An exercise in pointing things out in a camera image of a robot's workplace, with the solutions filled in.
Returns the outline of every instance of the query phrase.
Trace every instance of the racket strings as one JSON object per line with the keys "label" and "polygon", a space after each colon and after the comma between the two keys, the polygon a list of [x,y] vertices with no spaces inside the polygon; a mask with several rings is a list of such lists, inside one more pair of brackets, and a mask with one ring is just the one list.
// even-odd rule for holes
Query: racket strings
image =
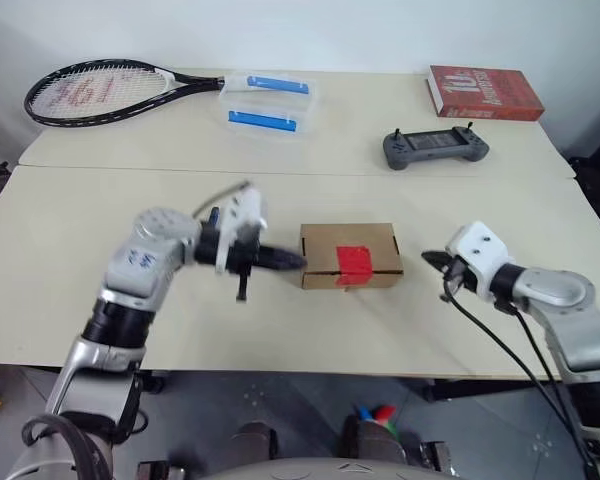
{"label": "racket strings", "polygon": [[101,115],[159,95],[167,86],[161,74],[137,67],[83,67],[42,87],[31,109],[49,118]]}

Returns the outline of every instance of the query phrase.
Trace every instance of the tennis racket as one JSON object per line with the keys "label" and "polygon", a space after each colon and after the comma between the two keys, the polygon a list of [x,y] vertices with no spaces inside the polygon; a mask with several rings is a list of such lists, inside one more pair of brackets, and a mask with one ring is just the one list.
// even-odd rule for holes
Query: tennis racket
{"label": "tennis racket", "polygon": [[223,85],[222,77],[192,77],[135,60],[93,60],[44,77],[27,93],[24,109],[44,125],[89,127]]}

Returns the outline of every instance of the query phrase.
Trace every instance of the white table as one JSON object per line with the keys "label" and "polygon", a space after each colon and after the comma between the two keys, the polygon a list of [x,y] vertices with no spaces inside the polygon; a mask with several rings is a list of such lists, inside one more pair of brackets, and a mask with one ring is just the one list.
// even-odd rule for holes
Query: white table
{"label": "white table", "polygon": [[[189,70],[192,74],[218,74]],[[537,122],[477,120],[475,132],[491,147],[477,163],[457,159],[390,170],[384,136],[442,130],[466,119],[438,118],[424,76],[298,72],[317,81],[313,129],[304,137],[255,127],[231,128],[218,94],[180,99],[116,124],[48,128],[20,158],[23,165],[245,173],[573,178]]]}
{"label": "white table", "polygon": [[[600,222],[575,182],[250,177],[269,203],[263,242],[296,247],[301,223],[391,222],[404,279],[391,289],[305,291],[297,274],[257,271],[249,301],[236,304],[235,277],[183,269],[151,329],[144,367],[522,379],[491,340],[438,299],[440,274],[420,258],[475,219],[519,264],[589,277],[600,306]],[[191,211],[242,178],[18,167],[0,197],[0,362],[62,364],[134,216],[154,205]],[[472,294],[460,299],[541,373],[515,320]]]}

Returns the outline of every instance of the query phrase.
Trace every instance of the black cable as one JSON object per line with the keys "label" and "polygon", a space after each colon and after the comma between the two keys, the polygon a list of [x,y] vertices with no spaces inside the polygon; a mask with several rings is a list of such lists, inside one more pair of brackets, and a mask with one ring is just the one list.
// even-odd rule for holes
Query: black cable
{"label": "black cable", "polygon": [[515,317],[520,322],[520,325],[522,326],[524,333],[527,335],[527,339],[529,340],[529,343],[531,344],[533,351],[536,353],[536,357],[538,357],[538,360],[540,361],[540,364],[542,365],[542,369],[544,370],[544,373],[546,373],[547,378],[549,379],[549,385],[551,385],[551,389],[553,390],[556,400],[558,400],[558,403],[560,404],[560,409],[562,410],[562,414],[564,415],[565,419],[568,421],[569,426],[571,427],[571,430],[575,431],[573,422],[571,421],[571,417],[569,416],[569,412],[567,411],[567,407],[566,407],[564,401],[562,400],[562,395],[560,394],[560,390],[558,389],[558,383],[556,382],[556,379],[554,378],[553,374],[551,373],[551,370],[549,370],[549,366],[547,365],[547,362],[544,359],[542,352],[540,352],[540,348],[538,348],[538,344],[536,343],[535,338],[533,338],[533,334],[531,333],[531,329],[529,328],[527,321],[524,319],[524,317],[518,311],[517,308],[514,307],[514,309],[515,310],[513,311],[513,315],[515,315]]}
{"label": "black cable", "polygon": [[582,439],[578,435],[578,430],[576,429],[576,426],[573,423],[573,419],[571,418],[571,415],[569,414],[569,410],[567,409],[564,399],[562,398],[562,393],[560,393],[560,389],[558,388],[558,383],[556,382],[556,379],[554,378],[553,374],[551,373],[551,370],[549,370],[549,366],[547,365],[544,355],[542,355],[542,352],[540,352],[540,349],[538,348],[538,344],[536,343],[535,338],[533,338],[533,334],[531,333],[531,329],[529,328],[529,325],[527,324],[527,322],[524,319],[524,317],[522,316],[522,314],[515,307],[514,307],[513,315],[515,315],[515,317],[520,322],[520,325],[522,326],[524,333],[527,335],[527,339],[529,340],[529,343],[531,344],[533,351],[536,353],[538,360],[542,364],[542,368],[544,369],[545,373],[547,374],[547,378],[549,379],[549,384],[551,385],[553,393],[556,396],[558,403],[560,404],[562,413],[564,414],[564,418],[565,418],[565,421],[568,426],[567,431],[571,435],[571,438],[576,446],[576,449],[578,450],[580,457],[582,457],[583,461],[586,464],[588,464],[589,466],[593,466],[594,462],[591,458],[591,455],[589,454],[589,451],[586,449],[586,447],[583,445]]}
{"label": "black cable", "polygon": [[567,422],[566,422],[565,418],[562,416],[562,413],[560,412],[560,410],[558,410],[558,406],[551,399],[551,397],[549,396],[549,394],[547,393],[545,388],[542,386],[540,381],[533,374],[533,372],[531,372],[531,370],[529,370],[529,367],[527,367],[527,365],[520,359],[520,357],[518,357],[518,355],[516,355],[513,352],[513,350],[511,350],[507,346],[506,343],[504,343],[502,340],[500,340],[500,338],[498,338],[498,336],[495,333],[493,333],[491,331],[491,329],[489,329],[489,327],[487,327],[484,323],[482,323],[480,320],[478,320],[471,312],[469,312],[467,309],[465,309],[462,305],[460,305],[458,303],[458,301],[454,298],[453,293],[451,292],[451,289],[449,288],[448,282],[444,282],[442,284],[442,286],[444,288],[444,294],[446,295],[447,300],[449,302],[451,302],[451,304],[454,307],[456,307],[460,311],[460,313],[462,313],[465,317],[467,317],[474,324],[476,324],[478,326],[478,328],[480,328],[480,330],[482,330],[484,333],[486,333],[491,338],[491,340],[496,342],[498,344],[498,346],[500,348],[502,348],[507,353],[507,355],[509,355],[513,359],[513,361],[518,364],[518,366],[524,371],[524,373],[527,374],[527,376],[531,380],[531,383],[533,383],[533,385],[540,391],[540,393],[542,394],[544,399],[547,401],[547,403],[551,406],[551,408],[553,409],[555,414],[558,416],[558,418],[560,419],[562,424],[565,426],[565,428],[567,430],[569,430],[569,427],[567,426]]}
{"label": "black cable", "polygon": [[40,436],[33,436],[36,425],[46,425],[51,433],[59,434],[73,455],[78,480],[109,480],[109,466],[95,442],[68,419],[48,413],[32,418],[22,427],[22,441],[27,447]]}
{"label": "black cable", "polygon": [[464,308],[462,305],[460,305],[460,303],[458,303],[458,301],[454,298],[453,293],[451,292],[451,289],[449,288],[449,284],[447,281],[444,281],[442,283],[442,288],[444,289],[444,294],[446,296],[447,301],[449,301],[454,307],[456,307],[456,309],[460,313],[462,313],[465,317],[467,317],[469,320],[471,320],[471,322],[473,322],[478,328],[480,328],[480,330],[482,330],[494,342],[496,342],[498,344],[498,346],[500,348],[502,348],[507,353],[507,355],[509,355],[513,359],[513,361],[518,364],[518,366],[524,371],[524,373],[527,374],[527,376],[531,380],[531,383],[533,383],[533,385],[538,389],[538,391],[544,397],[544,399],[549,404],[551,409],[554,411],[554,413],[556,414],[556,416],[558,417],[558,419],[560,420],[562,425],[566,428],[567,432],[569,432],[571,439],[573,440],[573,443],[576,446],[576,450],[578,451],[578,454],[580,455],[580,457],[582,458],[582,461],[585,464],[585,474],[586,474],[587,478],[596,478],[597,477],[597,468],[595,466],[595,463],[593,463],[591,457],[586,452],[586,449],[583,449],[582,444],[580,443],[580,440],[579,440],[578,436],[576,435],[576,432],[572,429],[572,427],[570,425],[570,417],[567,416],[567,418],[569,418],[569,420],[567,420],[567,418],[565,418],[562,415],[562,413],[558,409],[558,406],[556,405],[556,403],[551,399],[551,397],[549,396],[549,394],[547,393],[545,388],[542,386],[540,381],[536,378],[536,376],[533,374],[533,372],[531,372],[531,370],[529,370],[529,367],[527,367],[527,365],[520,359],[520,357],[518,357],[518,355],[516,355],[514,353],[514,351],[511,350],[507,346],[506,343],[504,343],[502,340],[500,340],[500,338],[495,333],[493,333],[489,327],[487,327],[484,323],[482,323],[480,320],[478,320],[471,312],[469,312],[466,308]]}
{"label": "black cable", "polygon": [[131,435],[137,435],[139,433],[142,433],[149,426],[149,415],[147,415],[147,412],[139,408],[138,413],[136,415],[140,415],[140,417],[142,417],[142,425],[140,425],[138,428],[131,430]]}
{"label": "black cable", "polygon": [[202,205],[200,205],[198,208],[196,208],[193,211],[191,216],[193,218],[198,218],[202,212],[204,212],[207,208],[209,208],[211,205],[216,203],[218,200],[226,197],[227,195],[231,195],[232,193],[239,192],[240,190],[244,190],[249,185],[251,185],[251,182],[248,180],[245,180],[243,182],[232,185],[229,188],[225,188],[224,190],[216,193],[215,195],[213,195],[213,196],[209,197],[207,200],[205,200],[202,203]]}

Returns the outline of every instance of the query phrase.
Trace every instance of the white wall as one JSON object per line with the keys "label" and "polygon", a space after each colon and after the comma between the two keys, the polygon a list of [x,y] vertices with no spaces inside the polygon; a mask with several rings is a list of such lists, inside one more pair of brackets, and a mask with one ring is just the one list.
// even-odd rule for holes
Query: white wall
{"label": "white wall", "polygon": [[14,162],[40,131],[22,111],[35,81],[106,57],[174,67],[518,68],[560,151],[586,155],[600,142],[600,0],[2,0],[0,161]]}

